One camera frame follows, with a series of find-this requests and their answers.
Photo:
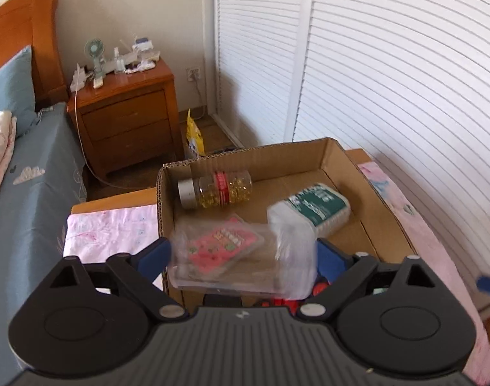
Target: drawer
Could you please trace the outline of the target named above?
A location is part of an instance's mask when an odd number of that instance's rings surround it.
[[[95,110],[82,117],[92,142],[168,117],[165,93],[156,91]]]
[[[106,172],[148,160],[173,149],[168,120],[93,143]]]

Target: closet door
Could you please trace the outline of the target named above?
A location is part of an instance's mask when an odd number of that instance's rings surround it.
[[[216,0],[217,113],[248,147],[282,142],[301,0]]]
[[[364,148],[490,297],[490,0],[313,0],[294,140]]]

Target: white bottle with green label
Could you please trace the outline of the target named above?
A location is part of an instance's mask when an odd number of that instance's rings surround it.
[[[321,183],[268,208],[269,223],[306,223],[317,237],[323,238],[344,226],[349,216],[347,198]]]

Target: bed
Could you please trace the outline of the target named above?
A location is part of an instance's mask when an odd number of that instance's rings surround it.
[[[69,212],[86,199],[84,158],[65,112],[56,5],[57,0],[9,0],[0,7],[0,67],[31,45],[36,112],[47,108],[16,139],[0,186],[0,386],[21,370],[7,341],[9,321],[61,259]]]

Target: pink cloth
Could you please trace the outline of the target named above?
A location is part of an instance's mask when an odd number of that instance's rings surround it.
[[[136,254],[158,239],[156,205],[70,215],[63,256],[105,262],[119,252]],[[162,289],[161,276],[154,285]]]
[[[454,262],[422,216],[375,162],[361,164],[359,168],[404,227],[418,255],[444,282],[472,318],[476,326],[477,338],[463,373],[479,385],[490,383],[488,335]]]

